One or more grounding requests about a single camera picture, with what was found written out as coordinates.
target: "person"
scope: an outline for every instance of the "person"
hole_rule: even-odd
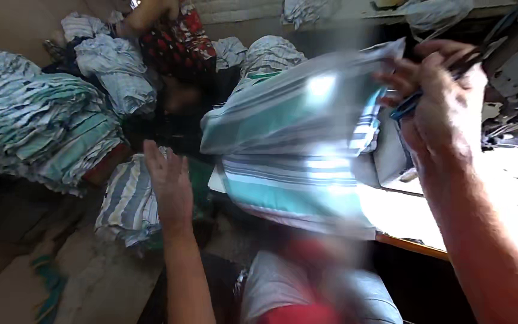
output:
[[[399,94],[381,103],[396,106],[418,86],[423,89],[401,131],[459,283],[479,323],[518,323],[518,240],[504,223],[508,210],[493,200],[479,164],[487,80],[479,64],[458,81],[445,69],[472,49],[448,40],[420,44],[416,51],[425,57],[420,64],[396,60],[394,74],[377,75]],[[144,143],[144,150],[163,228],[169,322],[213,323],[191,227],[186,161],[172,152],[164,158],[152,141]]]
[[[191,2],[142,0],[114,29],[118,37],[138,39],[144,63],[164,83],[158,107],[176,115],[211,108],[216,54]]]

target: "orange edge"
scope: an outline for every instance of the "orange edge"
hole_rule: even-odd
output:
[[[432,256],[441,260],[449,261],[449,254],[437,248],[428,247],[411,241],[394,238],[392,236],[385,235],[380,232],[377,232],[377,234],[375,235],[375,240],[381,243],[403,248],[407,251],[421,253],[424,255],[428,255],[430,257]]]

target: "blue handle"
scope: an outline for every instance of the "blue handle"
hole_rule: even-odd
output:
[[[423,90],[419,89],[417,92],[405,99],[405,101],[403,101],[399,107],[397,107],[397,109],[395,109],[391,115],[389,115],[389,117],[391,117],[391,119],[394,121],[400,121],[403,116],[415,110],[422,95]]]

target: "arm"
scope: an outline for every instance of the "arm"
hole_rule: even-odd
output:
[[[405,61],[396,80],[379,78],[403,96],[415,79],[425,93],[414,115],[402,121],[401,133],[475,316],[480,323],[518,323],[518,233],[506,226],[518,214],[500,208],[478,167],[486,77],[476,66],[455,82],[444,68],[469,48],[427,42],[417,48],[429,55],[421,65]],[[405,78],[405,86],[397,85]]]
[[[187,159],[168,150],[167,159],[154,141],[143,143],[145,161],[157,198],[163,232],[170,324],[214,324],[211,296],[193,236],[193,193]]]
[[[139,37],[147,33],[155,22],[166,15],[177,19],[180,0],[142,0],[141,4],[118,26],[119,37]]]

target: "transparent plastic bag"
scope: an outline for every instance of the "transparent plastic bag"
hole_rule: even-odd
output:
[[[463,20],[473,9],[472,0],[410,0],[399,8],[417,41],[428,41]],[[427,38],[419,33],[433,31]]]

